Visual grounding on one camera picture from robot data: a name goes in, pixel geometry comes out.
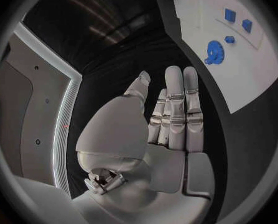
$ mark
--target blue object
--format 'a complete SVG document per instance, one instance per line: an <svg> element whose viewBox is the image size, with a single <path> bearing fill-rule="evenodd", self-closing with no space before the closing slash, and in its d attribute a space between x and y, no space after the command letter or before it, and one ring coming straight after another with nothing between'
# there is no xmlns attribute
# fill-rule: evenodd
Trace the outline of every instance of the blue object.
<svg viewBox="0 0 278 224"><path fill-rule="evenodd" d="M225 37L225 42L227 42L227 43L234 43L235 42L234 36L226 36Z"/></svg>
<svg viewBox="0 0 278 224"><path fill-rule="evenodd" d="M205 59L205 64L221 64L224 60L224 48L218 41L210 41L207 48L208 58Z"/></svg>
<svg viewBox="0 0 278 224"><path fill-rule="evenodd" d="M230 9L225 9L225 19L230 22L235 22L236 12Z"/></svg>
<svg viewBox="0 0 278 224"><path fill-rule="evenodd" d="M248 19L245 19L245 20L242 21L242 26L248 33L251 33L252 24L253 23Z"/></svg>

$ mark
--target curved white edge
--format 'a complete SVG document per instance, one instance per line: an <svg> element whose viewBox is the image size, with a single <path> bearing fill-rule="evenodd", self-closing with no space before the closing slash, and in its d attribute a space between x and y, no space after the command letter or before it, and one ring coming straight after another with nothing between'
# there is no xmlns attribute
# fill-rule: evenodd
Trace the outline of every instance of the curved white edge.
<svg viewBox="0 0 278 224"><path fill-rule="evenodd" d="M57 116L52 160L55 186L64 190L71 196L67 179L66 149L71 116L82 81L82 75L58 54L52 51L46 44L40 41L36 35L21 22L17 25L14 33L35 53L71 79L66 88Z"/></svg>

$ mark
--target blue block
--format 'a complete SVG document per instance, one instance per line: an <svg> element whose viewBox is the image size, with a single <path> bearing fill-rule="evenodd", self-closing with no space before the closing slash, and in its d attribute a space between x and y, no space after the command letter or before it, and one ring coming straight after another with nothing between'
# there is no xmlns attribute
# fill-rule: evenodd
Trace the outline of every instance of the blue block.
<svg viewBox="0 0 278 224"><path fill-rule="evenodd" d="M245 20L242 21L242 26L248 33L251 33L252 24L253 23L248 19L245 19Z"/></svg>
<svg viewBox="0 0 278 224"><path fill-rule="evenodd" d="M226 36L225 37L225 42L227 42L227 43L234 43L235 42L234 36Z"/></svg>
<svg viewBox="0 0 278 224"><path fill-rule="evenodd" d="M236 12L230 9L225 9L225 19L230 22L235 22Z"/></svg>

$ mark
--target blue gear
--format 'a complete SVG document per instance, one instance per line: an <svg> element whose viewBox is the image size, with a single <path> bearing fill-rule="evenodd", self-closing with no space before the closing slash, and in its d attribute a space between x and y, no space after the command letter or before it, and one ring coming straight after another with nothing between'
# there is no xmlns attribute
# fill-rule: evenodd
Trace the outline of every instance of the blue gear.
<svg viewBox="0 0 278 224"><path fill-rule="evenodd" d="M207 48L208 58L205 59L205 64L221 64L224 60L224 48L218 41L210 41Z"/></svg>

